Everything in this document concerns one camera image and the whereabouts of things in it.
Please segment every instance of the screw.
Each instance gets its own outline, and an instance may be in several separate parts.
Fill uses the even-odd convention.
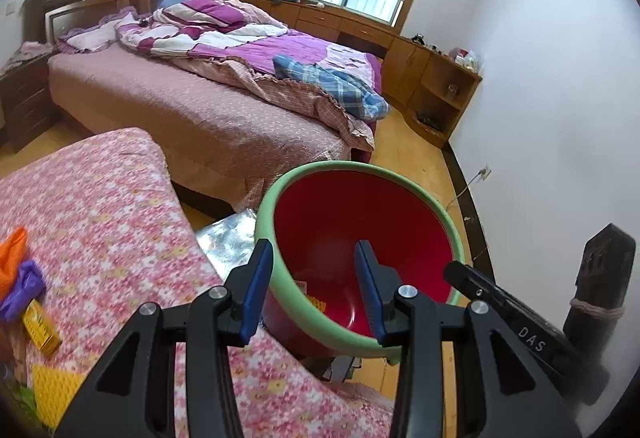
[[[152,315],[156,313],[157,309],[156,303],[145,303],[140,307],[140,313],[142,315]]]
[[[400,297],[404,297],[405,299],[413,299],[418,295],[418,289],[412,287],[412,285],[402,285],[402,287],[398,288],[398,293]]]
[[[471,303],[471,311],[478,315],[484,315],[489,311],[489,305],[484,301],[473,301]]]
[[[209,297],[212,299],[222,299],[226,297],[228,290],[225,287],[213,287],[209,290]]]

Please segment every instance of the orange bag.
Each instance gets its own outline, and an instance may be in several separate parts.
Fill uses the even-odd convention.
[[[27,250],[27,229],[20,227],[0,246],[0,301],[14,287]]]

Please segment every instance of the floral fabric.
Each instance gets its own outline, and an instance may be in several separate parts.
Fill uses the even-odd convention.
[[[191,302],[221,283],[184,217],[164,156],[137,128],[66,147],[0,180],[0,239],[27,228],[28,256],[42,268],[44,307],[63,339],[34,364],[87,374],[145,301]],[[185,354],[176,358],[177,435],[188,436]],[[386,437],[391,411],[366,391],[316,380],[270,335],[230,348],[247,438]]]

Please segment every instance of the pink bed sheet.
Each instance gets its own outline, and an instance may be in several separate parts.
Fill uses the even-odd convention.
[[[176,182],[236,210],[257,208],[273,182],[299,165],[350,159],[350,147],[318,120],[118,44],[59,54],[49,69],[53,101],[86,128],[145,129]]]
[[[66,147],[0,180],[0,238],[23,225],[63,342],[34,364],[87,374],[133,311],[191,302],[221,283],[174,194],[160,148],[140,129]],[[230,365],[245,436],[386,437],[390,401],[319,382],[262,330]],[[177,436],[188,436],[185,355],[178,346]]]

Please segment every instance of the wooden nightstand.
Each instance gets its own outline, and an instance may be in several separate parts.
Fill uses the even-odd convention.
[[[6,132],[16,153],[59,119],[49,92],[49,57],[33,59],[0,78]]]

